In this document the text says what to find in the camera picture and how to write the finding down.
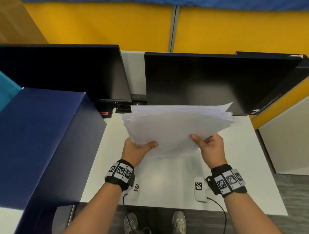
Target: wrist strap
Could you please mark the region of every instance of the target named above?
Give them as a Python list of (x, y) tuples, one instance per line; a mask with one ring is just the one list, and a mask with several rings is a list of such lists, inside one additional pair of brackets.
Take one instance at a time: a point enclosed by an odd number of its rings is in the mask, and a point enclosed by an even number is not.
[(119, 185), (122, 191), (133, 186), (134, 180), (134, 167), (123, 159), (115, 162), (105, 175), (105, 182)]
[(232, 169), (228, 164), (215, 167), (211, 170), (212, 176), (206, 182), (215, 195), (226, 197), (231, 193), (246, 193), (245, 181), (237, 169)]

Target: forearm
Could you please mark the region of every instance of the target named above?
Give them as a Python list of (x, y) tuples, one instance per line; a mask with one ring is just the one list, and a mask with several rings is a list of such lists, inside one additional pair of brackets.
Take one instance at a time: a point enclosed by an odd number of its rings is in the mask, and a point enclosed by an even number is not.
[(104, 183), (96, 195), (72, 221), (64, 234), (106, 234), (114, 217), (121, 188)]
[(237, 234), (281, 234), (248, 193), (232, 193), (224, 202)]

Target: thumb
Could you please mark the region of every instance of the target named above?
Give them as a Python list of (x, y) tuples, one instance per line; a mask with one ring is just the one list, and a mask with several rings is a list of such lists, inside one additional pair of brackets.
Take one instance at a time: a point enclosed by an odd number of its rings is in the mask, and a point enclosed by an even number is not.
[(205, 146), (206, 143), (198, 135), (192, 134), (190, 137), (200, 149)]
[(158, 145), (159, 143), (157, 141), (151, 141), (151, 142), (148, 142), (143, 148), (145, 152), (147, 153), (151, 149), (156, 148)]

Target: computer monitor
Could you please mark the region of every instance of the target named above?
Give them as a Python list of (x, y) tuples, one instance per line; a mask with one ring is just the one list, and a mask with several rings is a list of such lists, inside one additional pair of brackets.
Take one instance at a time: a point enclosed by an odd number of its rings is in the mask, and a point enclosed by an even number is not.
[(131, 102), (119, 45), (2, 45), (0, 71), (21, 87)]
[(256, 114), (301, 57), (145, 53), (147, 105), (233, 104), (234, 115)]

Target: gray sneaker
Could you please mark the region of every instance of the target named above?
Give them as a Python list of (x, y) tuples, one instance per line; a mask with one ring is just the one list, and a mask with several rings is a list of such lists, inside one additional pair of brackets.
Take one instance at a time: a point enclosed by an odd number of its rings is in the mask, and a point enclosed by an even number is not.
[(129, 234), (130, 232), (137, 233), (138, 232), (137, 226), (138, 226), (138, 222), (137, 222), (136, 215), (133, 212), (128, 213), (125, 216), (125, 222), (124, 222), (125, 234)]
[(176, 234), (186, 234), (187, 232), (186, 218), (181, 211), (175, 211), (173, 215), (173, 228)]

